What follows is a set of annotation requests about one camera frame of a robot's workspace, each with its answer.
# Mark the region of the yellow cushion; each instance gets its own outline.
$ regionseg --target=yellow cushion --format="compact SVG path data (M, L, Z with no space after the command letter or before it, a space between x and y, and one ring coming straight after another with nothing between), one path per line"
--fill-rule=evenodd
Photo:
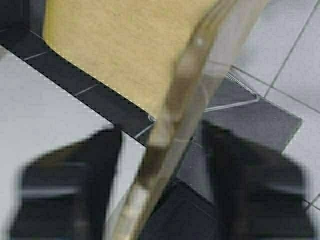
M176 60L218 0L48 0L44 39L157 117Z

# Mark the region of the grout line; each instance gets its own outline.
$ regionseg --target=grout line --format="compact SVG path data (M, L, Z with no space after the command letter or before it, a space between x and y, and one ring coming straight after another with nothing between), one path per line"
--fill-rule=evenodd
M78 93L77 93L77 94L75 94L74 96L75 96L75 97L77 97L77 96L79 96L79 95L81 95L81 94L84 94L85 92L87 92L87 91L89 91L89 90L91 90L91 89L95 88L95 87L96 87L96 86L98 86L98 85L100 85L100 83L96 83L95 85L90 86L90 87L88 87L87 89L85 89L85 90L82 90L82 91L78 92Z
M302 30L300 31L298 37L297 37L296 40L294 41L293 46L292 46L292 48L290 49L290 52L289 52L288 55L286 56L286 58L285 58L283 64L281 65L279 71L278 71L277 74L275 75L274 80L272 81L272 84L271 84L270 88L268 89L268 91L266 91L266 93L265 93L265 95L264 95L264 98L266 98L266 97L268 96L268 94L269 94L269 92L271 91L271 89L275 86L275 83L276 83L276 81L278 80L278 78L279 78L282 70L283 70L283 69L285 68L285 66L287 65L287 62L288 62L290 56L292 55L293 51L296 49L296 46L298 45L298 42L300 41L301 37L302 37L303 34L305 33L305 31L306 31L306 29L307 29L307 26L309 25L309 23L310 23L311 19L313 18L316 10L318 9L319 3L320 3L320 0L317 1L317 3L315 4L314 8L312 9L312 12L311 12L310 16L309 16L308 19L306 20L306 22L305 22Z
M237 66L234 66L234 65L233 65L233 66L231 66L231 67L232 67L233 69L239 71L240 73L245 74L245 75L247 75L248 77L250 77L250 78L252 78L252 79L254 79L254 80L257 80L259 83L264 84L264 85L270 87L269 84L265 83L264 81L262 81L261 79L255 77L255 76L251 75L250 73L247 73L246 71L238 68Z
M315 206L315 205L312 205L313 208L317 209L318 211L320 211L320 208Z
M29 31L30 31L32 34L36 35L38 38L44 40L44 38L43 38L42 36L38 35L38 34L35 33L34 31L31 31L30 29L29 29Z
M304 211L308 211L308 209L311 207L311 203L308 202L307 200L303 200L303 202L307 203L308 205L303 209Z
M290 98L290 99L292 99L292 100L296 101L297 103L299 103L299 104L301 104L301 105L305 106L306 108L308 108L308 109L310 109L310 110L312 110L312 111L316 112L317 114L320 114L320 111L319 111L319 110L317 110L317 109L313 108L312 106L309 106L309 105L305 104L304 102L302 102L302 101L300 101L299 99L296 99L295 97L293 97L293 96L291 96L291 95L289 95L289 94L285 93L284 91L279 90L279 89L277 89L277 88L275 88L275 87L272 87L272 86L271 86L270 88L271 88L271 89L273 89L273 90L275 90L275 91L277 91L277 92L279 92L279 93L281 93L281 94L283 94L283 95L285 95L286 97L288 97L288 98Z
M317 206L314 205L316 203L316 201L318 201L319 199L320 199L320 194L318 194L318 196L316 196L314 198L314 200L312 200L312 202L310 202L310 205L306 208L306 210L308 210L311 207L314 207L314 208L320 210Z
M34 59L34 58L36 58L36 57L40 57L40 56L45 55L45 54L47 54L47 53L48 53L48 51L42 52L42 53L39 53L39 54L36 54L36 55L33 55L33 56L29 56L29 57L27 57L27 58L24 58L23 61L28 61L28 60L30 60L30 59Z
M147 126L145 129L143 129L141 132L139 132L137 135L134 136L134 138L137 140L138 138L140 138L144 133L146 133L147 131L149 131L155 124L151 124L149 126Z

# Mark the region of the black tile border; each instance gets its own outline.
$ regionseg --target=black tile border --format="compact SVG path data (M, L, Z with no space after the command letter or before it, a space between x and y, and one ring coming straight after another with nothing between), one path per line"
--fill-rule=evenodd
M21 28L25 28L21 25L18 26L18 29L21 30ZM32 35L34 35L36 38L38 38L39 40L41 40L44 44L44 47L48 48L48 51L50 52L53 52L56 56L58 56L59 58L61 58L60 55L58 55L57 53L55 53L53 50L51 50L47 45L46 43L43 41L42 38L40 38L39 36L37 36L36 34L34 34L33 32L31 32L29 29L26 29L27 31L29 31ZM23 56L23 54L17 52L17 51L13 51L14 49L10 48L10 47L6 47L6 46L3 46L5 47L9 52L11 52L12 54L14 54L16 57L18 57L19 59L21 59L22 61L24 61L25 63L28 64L28 60L25 60L25 59L28 59L29 57L32 57L32 56L29 56L29 57L26 57L26 56ZM65 64L69 65L68 67L71 67L71 68L75 68L77 70L79 70L80 73L83 73L84 76L89 76L87 73L85 73L84 71L82 71L81 69L79 69L78 67L76 67L75 65L73 65L72 63L68 62L67 60L65 60ZM32 68L34 68L36 71L40 72L35 65L30 65ZM50 77L48 73L46 72L40 72L41 74L43 74L46 78L48 78L49 80L51 80L52 82L56 83L56 81L52 80L52 77ZM97 79L95 79L94 77L90 76L93 81L95 81L96 83L93 84L91 87L89 87L88 89L85 89L85 90L82 90L80 92L77 92L77 93L74 93L74 92L71 92L69 89L65 89L63 88L61 85L60 87L62 89L64 89L66 92L68 92L69 94L71 94L73 97L75 97L76 99L78 99L79 101L81 101L83 104L85 104L86 106L88 106L90 109L92 109L94 112L96 112L97 114L99 114L100 116L102 116L103 118L105 118L106 120L108 120L109 122L111 122L112 124L118 124L118 122L115 122L114 120L110 120L108 118L106 118L106 114L104 114L104 109L103 109L103 103L100 102L100 104L97 104L97 102L95 103L86 103L85 101L83 101L81 98L84 96L85 93L93 90L95 87L93 87L94 85L97 85L97 86L103 86L108 92L112 93L114 95L113 99L112 99L112 103L116 103L116 102L119 102L119 101L126 101L126 103L128 104L129 106L129 115L133 115L133 116L138 116L138 115L144 115L144 120L143 122L145 123L148 123L148 124L145 124L145 126L138 126L138 129L137 131L132 131L132 129L135 128L135 126L132 126L133 124L131 122L128 122L128 125L125 126L125 125L121 125L122 127L122 130L128 134L130 137L134 138L136 141L138 141L140 144L146 146L147 144L147 141L145 140L145 138L136 138L136 135L137 135L137 132L139 134L139 132L145 130L146 128L148 128L151 124L153 124L153 122L151 122L149 120L149 114L147 112L145 112L143 109L141 109L139 106L135 105L134 103L132 103L131 101L129 101L128 99L126 99L125 97L123 97L122 95L118 94L116 91L112 90L111 88L107 87L106 85L104 85L103 83L100 83Z

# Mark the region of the tiled floor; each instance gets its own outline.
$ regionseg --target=tiled floor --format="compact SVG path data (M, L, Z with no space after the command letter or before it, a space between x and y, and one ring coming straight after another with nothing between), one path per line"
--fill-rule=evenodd
M305 169L308 212L320 227L319 1L271 0L235 66L259 94L303 119L284 153Z
M111 123L3 47L0 80L1 238L19 205L19 170L36 156L86 139ZM111 208L133 181L144 151L124 134Z
M319 0L271 0L244 45L235 67L261 96L303 119L302 127L284 153L305 169L308 183L306 201L311 203L306 205L306 209L320 229L318 5ZM26 52L19 57L27 60L30 49L23 50ZM43 59L50 64L51 53L47 51L45 48L36 49L32 55L46 54L38 59L30 58L27 62L32 65ZM61 70L59 78L63 75L64 71ZM13 173L17 172L21 164L31 161L34 153L41 154L81 140L107 125L108 121L58 86L65 82L56 82L56 85L1 46L0 79L5 79L4 85L0 86L0 144L12 146L1 151L1 157L7 160L6 163L10 163L5 168L0 168L3 177L0 183L3 189L0 193L3 209L0 213L0 228L3 228L7 224L4 219L10 216L9 211L18 204L13 202L16 195L13 192L13 186L16 186ZM95 84L88 79L82 85L77 85L75 91L81 93L81 90ZM123 163L130 158L132 165L122 164L122 174L133 178L132 169L141 160L145 148L127 135L125 139L123 152L126 154L122 154ZM128 185L129 182L123 182L119 191L124 193ZM118 201L120 197L118 195L114 201Z

